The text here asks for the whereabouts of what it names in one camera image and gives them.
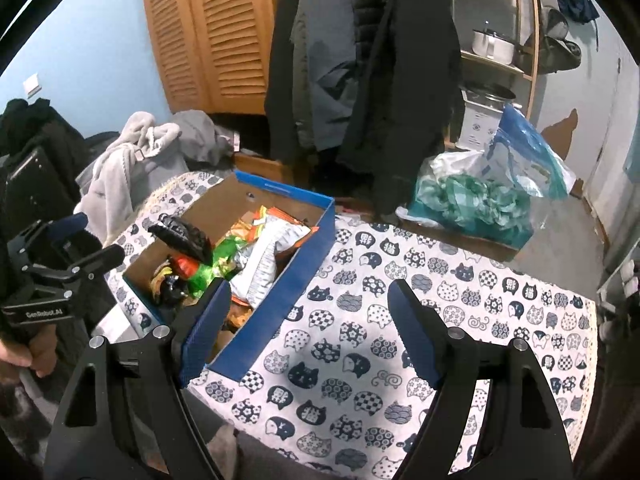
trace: human hand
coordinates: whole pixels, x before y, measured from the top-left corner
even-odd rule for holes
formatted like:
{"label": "human hand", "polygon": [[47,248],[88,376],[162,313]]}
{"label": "human hand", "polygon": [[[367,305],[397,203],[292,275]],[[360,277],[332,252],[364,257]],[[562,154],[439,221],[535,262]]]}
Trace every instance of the human hand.
{"label": "human hand", "polygon": [[20,382],[19,368],[31,368],[40,378],[56,367],[56,326],[45,325],[29,341],[28,346],[15,341],[0,340],[0,383]]}

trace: light blue wall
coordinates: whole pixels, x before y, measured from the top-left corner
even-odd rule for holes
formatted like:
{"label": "light blue wall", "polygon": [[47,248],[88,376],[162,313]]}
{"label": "light blue wall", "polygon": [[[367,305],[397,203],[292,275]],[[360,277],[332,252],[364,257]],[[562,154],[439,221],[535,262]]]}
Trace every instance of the light blue wall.
{"label": "light blue wall", "polygon": [[50,99],[85,137],[121,130],[138,110],[158,123],[171,114],[142,0],[63,0],[0,76],[0,112],[36,72],[42,90],[29,101]]}

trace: black jacket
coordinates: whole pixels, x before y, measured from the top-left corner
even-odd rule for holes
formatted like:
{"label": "black jacket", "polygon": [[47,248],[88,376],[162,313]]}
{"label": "black jacket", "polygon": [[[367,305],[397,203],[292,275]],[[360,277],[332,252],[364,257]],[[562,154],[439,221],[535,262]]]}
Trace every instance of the black jacket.
{"label": "black jacket", "polygon": [[[451,0],[351,2],[360,75],[338,161],[374,177],[374,206],[389,213],[411,199],[424,158],[443,149],[442,133],[459,92],[460,44]],[[297,4],[278,2],[265,103],[271,156],[284,163],[299,153],[289,41]]]}
{"label": "black jacket", "polygon": [[76,176],[89,164],[89,150],[82,135],[49,105],[48,99],[28,104],[13,99],[0,116],[0,155],[9,155],[7,172],[41,146],[71,200],[80,200]]}

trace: metal shelf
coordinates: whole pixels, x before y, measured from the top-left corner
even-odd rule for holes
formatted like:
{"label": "metal shelf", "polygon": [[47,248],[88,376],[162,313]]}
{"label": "metal shelf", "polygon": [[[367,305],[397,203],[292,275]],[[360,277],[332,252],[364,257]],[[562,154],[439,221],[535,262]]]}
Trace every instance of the metal shelf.
{"label": "metal shelf", "polygon": [[478,63],[482,63],[482,64],[485,64],[485,65],[488,65],[488,66],[492,66],[494,68],[497,68],[499,70],[504,70],[505,72],[509,72],[511,74],[519,75],[519,76],[523,77],[524,79],[526,79],[528,81],[532,81],[533,80],[533,78],[530,75],[525,74],[522,70],[520,70],[516,66],[505,65],[504,63],[498,63],[497,61],[494,61],[493,59],[488,59],[487,57],[478,56],[478,54],[474,54],[473,52],[469,52],[468,50],[461,50],[460,51],[460,56],[462,56],[463,59],[469,59],[471,61],[477,61]]}

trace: pot lid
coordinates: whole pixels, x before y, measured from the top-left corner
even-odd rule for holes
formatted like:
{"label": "pot lid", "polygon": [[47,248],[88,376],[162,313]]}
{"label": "pot lid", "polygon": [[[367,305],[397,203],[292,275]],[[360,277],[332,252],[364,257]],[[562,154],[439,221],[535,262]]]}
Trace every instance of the pot lid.
{"label": "pot lid", "polygon": [[466,81],[464,88],[474,94],[487,97],[492,100],[510,102],[516,98],[510,89],[506,86],[498,85],[498,83],[479,83],[475,81]]}
{"label": "pot lid", "polygon": [[511,43],[511,44],[514,44],[514,45],[518,44],[518,42],[516,40],[514,40],[513,38],[510,38],[506,34],[503,34],[501,32],[497,32],[496,30],[493,30],[491,28],[488,28],[487,30],[479,30],[479,29],[475,28],[474,32],[477,32],[478,34],[486,34],[488,36],[493,36],[494,38],[498,38],[499,40],[503,40],[503,41],[506,41],[507,43]]}

